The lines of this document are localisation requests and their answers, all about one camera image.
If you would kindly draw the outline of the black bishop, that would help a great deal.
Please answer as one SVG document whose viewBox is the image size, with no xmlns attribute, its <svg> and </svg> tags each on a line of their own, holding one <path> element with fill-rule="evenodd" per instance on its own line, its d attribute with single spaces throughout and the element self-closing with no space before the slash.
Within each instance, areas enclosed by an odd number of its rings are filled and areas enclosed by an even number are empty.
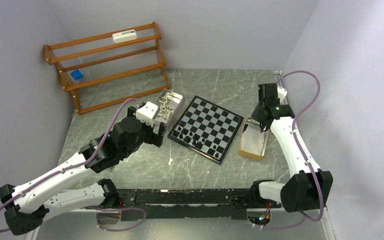
<svg viewBox="0 0 384 240">
<path fill-rule="evenodd" d="M 185 143 L 189 143 L 191 141 L 191 138 L 189 137 L 189 136 L 186 136 L 185 138 L 184 138 L 184 142 Z"/>
</svg>

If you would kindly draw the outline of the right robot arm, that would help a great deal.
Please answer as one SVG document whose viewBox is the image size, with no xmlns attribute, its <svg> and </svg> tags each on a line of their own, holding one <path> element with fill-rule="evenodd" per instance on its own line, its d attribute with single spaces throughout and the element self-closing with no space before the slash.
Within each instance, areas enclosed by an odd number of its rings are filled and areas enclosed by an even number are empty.
<svg viewBox="0 0 384 240">
<path fill-rule="evenodd" d="M 330 171 L 323 171 L 311 156 L 297 127 L 297 115 L 288 104 L 281 104 L 276 83 L 258 85 L 258 103 L 251 115 L 260 131 L 270 131 L 277 139 L 288 164 L 287 183 L 257 181 L 250 202 L 262 207 L 268 200 L 280 203 L 288 213 L 322 211 L 333 184 Z"/>
</svg>

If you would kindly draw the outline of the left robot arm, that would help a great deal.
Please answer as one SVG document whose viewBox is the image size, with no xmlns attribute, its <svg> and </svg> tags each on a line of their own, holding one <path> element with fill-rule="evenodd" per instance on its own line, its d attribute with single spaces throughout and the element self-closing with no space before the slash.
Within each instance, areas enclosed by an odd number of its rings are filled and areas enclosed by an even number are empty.
<svg viewBox="0 0 384 240">
<path fill-rule="evenodd" d="M 66 186 L 114 167 L 142 144 L 160 147 L 166 129 L 165 123 L 153 121 L 148 125 L 134 115 L 125 117 L 108 134 L 91 140 L 66 162 L 42 176 L 22 185 L 2 186 L 0 200 L 6 205 L 4 217 L 9 230 L 19 236 L 74 209 L 119 207 L 119 193 L 110 179 L 76 190 L 67 190 Z"/>
</svg>

